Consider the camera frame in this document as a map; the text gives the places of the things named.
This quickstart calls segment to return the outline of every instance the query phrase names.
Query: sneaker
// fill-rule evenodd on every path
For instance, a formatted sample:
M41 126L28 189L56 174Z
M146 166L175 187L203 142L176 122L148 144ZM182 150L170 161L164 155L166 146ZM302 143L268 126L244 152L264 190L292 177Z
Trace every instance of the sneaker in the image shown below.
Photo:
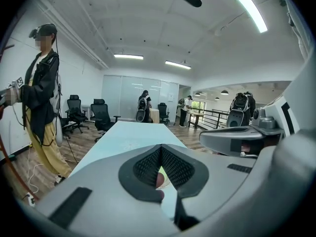
M65 177L58 175L57 178L56 178L56 182L54 183L54 186L57 186L58 184L60 184L65 179L66 179Z

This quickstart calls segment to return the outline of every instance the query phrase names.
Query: desk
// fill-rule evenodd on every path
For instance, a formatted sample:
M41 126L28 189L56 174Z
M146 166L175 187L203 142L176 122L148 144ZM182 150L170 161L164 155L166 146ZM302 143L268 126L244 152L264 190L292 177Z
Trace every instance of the desk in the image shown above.
M199 119L199 117L203 117L204 114L203 113L190 112L189 127L190 127L190 124L191 124L191 116L196 116L196 122L194 124L194 129L197 129L197 127L198 127L198 119Z
M88 118L89 121L91 121L91 120L90 120L90 118L91 118L91 113L92 113L92 111L91 111L91 106L90 106L90 105L81 105L81 108L82 108L82 109L87 109L87 112L88 112L88 117L87 117L87 118Z
M186 147L164 124L118 121L89 150L70 176L96 160L156 144L173 144ZM172 218L175 212L177 191L171 183L162 190L165 197L161 208L167 217Z
M149 109L149 117L153 120L153 123L159 124L159 110L158 109Z

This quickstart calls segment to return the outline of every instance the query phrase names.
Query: black mesh chair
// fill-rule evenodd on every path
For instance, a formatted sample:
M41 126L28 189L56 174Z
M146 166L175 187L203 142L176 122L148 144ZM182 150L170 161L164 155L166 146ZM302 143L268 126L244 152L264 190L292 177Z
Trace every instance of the black mesh chair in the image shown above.
M91 110L94 113L95 117L95 127L98 131L103 131L102 136L111 129L111 127L118 121L120 116L114 116L115 122L111 122L109 112L108 112L108 105L105 103L103 99L94 99L93 104L91 104ZM102 136L96 138L94 141L97 142Z
M81 100L79 99L78 95L70 95L70 98L67 100L68 108L69 110L66 111L67 118L69 118L70 121L75 122L76 125L72 126L72 129L70 130L71 133L73 133L73 130L78 128L79 131L81 131L81 127L86 127L89 130L89 126L85 126L82 124L85 120L88 118L81 112Z
M159 110L159 118L161 119L160 123L163 123L168 126L168 123L170 122L169 118L169 112L167 112L167 105L165 103L158 104L158 110Z

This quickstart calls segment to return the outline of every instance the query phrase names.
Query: white shirt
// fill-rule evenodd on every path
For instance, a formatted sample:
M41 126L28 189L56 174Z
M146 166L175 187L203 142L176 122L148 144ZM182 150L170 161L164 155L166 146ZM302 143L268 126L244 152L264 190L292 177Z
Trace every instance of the white shirt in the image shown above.
M47 55L48 55L48 54L43 55L43 56L40 56L40 57L38 58L38 60L36 61L36 63L34 64L34 67L33 67L33 69L32 69L32 73L31 73L30 82L29 82L29 85L30 85L30 86L32 86L32 83L33 83L33 77L34 77L34 74L35 74L35 71L36 71L36 68L37 68L37 64L40 63Z
M188 98L186 98L186 99L184 100L184 107L181 108L181 109L187 112L187 111L188 111L187 105L188 105L189 107L191 107L191 106L192 106L192 100L189 100Z

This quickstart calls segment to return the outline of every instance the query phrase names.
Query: yellow pants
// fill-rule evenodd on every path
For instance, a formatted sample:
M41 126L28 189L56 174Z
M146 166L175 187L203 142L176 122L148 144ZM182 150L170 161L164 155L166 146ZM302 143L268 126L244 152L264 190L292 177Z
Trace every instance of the yellow pants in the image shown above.
M31 142L35 151L37 152L39 159L43 163L43 165L52 173L56 175L61 175L63 177L68 177L71 173L71 168L66 163L65 159L60 154L59 148L56 144L55 140L55 127L53 122L49 123L45 126L45 134L44 134L44 145L50 146L41 146L39 143L39 138L33 134L30 128L30 124L28 120L31 120L31 110L28 109L26 111L26 115L28 119L26 120L26 128L29 133Z

